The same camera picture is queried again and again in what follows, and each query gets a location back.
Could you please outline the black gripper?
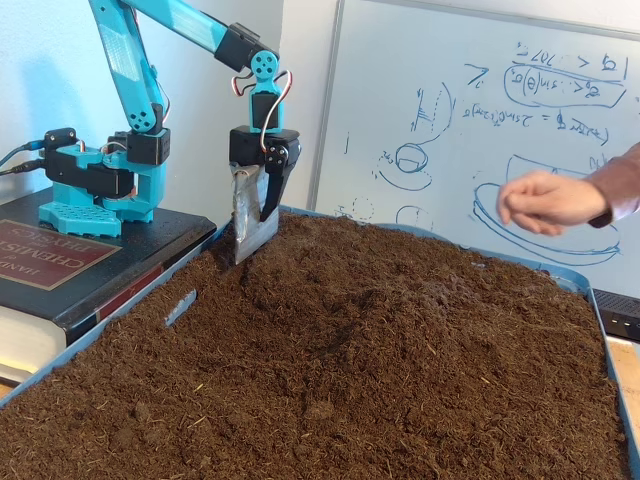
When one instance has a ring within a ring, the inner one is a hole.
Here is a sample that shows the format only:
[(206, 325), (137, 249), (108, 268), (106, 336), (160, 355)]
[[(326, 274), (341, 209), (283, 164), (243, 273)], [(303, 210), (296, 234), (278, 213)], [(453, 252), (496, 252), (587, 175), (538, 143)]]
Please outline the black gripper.
[(285, 172), (299, 158), (299, 132), (252, 133), (248, 127), (230, 132), (229, 162), (234, 179), (233, 223), (235, 264), (239, 265), (278, 231)]

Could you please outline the person's right hand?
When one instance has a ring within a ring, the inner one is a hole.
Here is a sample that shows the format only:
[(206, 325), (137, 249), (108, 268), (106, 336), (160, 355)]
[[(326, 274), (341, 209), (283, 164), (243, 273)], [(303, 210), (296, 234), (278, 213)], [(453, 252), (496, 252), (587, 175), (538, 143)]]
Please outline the person's right hand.
[(515, 223), (534, 234), (558, 236), (609, 208), (603, 194), (587, 180), (534, 171), (500, 188), (496, 210), (504, 225)]

